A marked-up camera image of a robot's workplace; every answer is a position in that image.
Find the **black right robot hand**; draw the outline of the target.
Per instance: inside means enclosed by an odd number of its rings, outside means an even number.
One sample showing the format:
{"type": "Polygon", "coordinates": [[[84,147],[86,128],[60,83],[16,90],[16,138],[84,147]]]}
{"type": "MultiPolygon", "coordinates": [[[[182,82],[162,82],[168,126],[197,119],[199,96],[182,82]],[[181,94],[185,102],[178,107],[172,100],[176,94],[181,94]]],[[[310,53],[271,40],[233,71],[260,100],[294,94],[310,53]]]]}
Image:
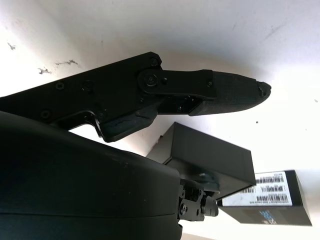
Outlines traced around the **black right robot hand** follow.
{"type": "Polygon", "coordinates": [[[112,147],[159,115],[226,114],[271,95],[254,78],[164,70],[147,52],[0,99],[3,240],[179,240],[181,220],[219,213],[222,189],[200,163],[186,173],[112,147]]]}

